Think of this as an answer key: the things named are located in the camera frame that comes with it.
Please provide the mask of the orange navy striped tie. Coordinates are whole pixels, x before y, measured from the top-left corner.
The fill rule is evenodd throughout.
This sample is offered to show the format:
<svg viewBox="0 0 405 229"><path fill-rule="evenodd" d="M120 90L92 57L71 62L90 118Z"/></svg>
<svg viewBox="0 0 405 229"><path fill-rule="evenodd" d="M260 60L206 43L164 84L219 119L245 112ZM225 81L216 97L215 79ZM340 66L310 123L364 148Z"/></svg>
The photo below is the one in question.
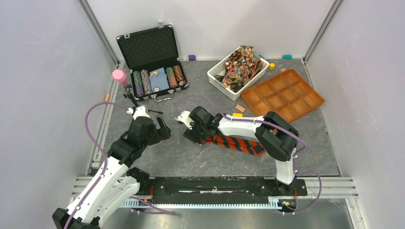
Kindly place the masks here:
<svg viewBox="0 0 405 229"><path fill-rule="evenodd" d="M260 156L266 151L263 146L256 141L236 138L232 136L220 136L207 137L206 140L200 140L201 143L211 143L218 146L226 147L232 150L237 150L246 154Z"/></svg>

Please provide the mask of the white plastic basket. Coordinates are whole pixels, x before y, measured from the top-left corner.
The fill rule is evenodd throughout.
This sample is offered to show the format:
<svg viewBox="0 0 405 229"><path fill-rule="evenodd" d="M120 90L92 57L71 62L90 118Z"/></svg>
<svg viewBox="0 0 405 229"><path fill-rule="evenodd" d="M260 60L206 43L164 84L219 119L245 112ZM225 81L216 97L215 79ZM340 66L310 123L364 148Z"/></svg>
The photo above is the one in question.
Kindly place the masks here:
<svg viewBox="0 0 405 229"><path fill-rule="evenodd" d="M269 62L255 55L253 46L241 45L208 72L209 83L235 101L268 69Z"/></svg>

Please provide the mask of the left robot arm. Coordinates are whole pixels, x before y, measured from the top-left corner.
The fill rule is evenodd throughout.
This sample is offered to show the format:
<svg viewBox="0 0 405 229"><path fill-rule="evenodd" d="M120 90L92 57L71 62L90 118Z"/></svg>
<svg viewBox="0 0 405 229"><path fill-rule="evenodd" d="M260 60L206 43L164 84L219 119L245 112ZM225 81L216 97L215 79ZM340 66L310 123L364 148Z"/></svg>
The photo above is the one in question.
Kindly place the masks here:
<svg viewBox="0 0 405 229"><path fill-rule="evenodd" d="M53 213L58 229L99 229L130 196L149 191L148 174L131 166L148 146L170 138L171 130L162 116L156 120L157 125L148 115L132 120L83 192L67 208Z"/></svg>

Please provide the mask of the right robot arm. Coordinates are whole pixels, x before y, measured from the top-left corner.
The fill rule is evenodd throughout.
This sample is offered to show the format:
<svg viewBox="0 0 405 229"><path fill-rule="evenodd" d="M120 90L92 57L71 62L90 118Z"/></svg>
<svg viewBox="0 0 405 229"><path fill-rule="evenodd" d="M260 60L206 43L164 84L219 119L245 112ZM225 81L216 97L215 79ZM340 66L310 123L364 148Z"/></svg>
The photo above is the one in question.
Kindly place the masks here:
<svg viewBox="0 0 405 229"><path fill-rule="evenodd" d="M295 189L293 155L299 133L277 113L258 117L222 113L213 116L198 106L175 119L187 127L184 137L199 146L211 142L251 155L267 153L276 162L277 191L287 195Z"/></svg>

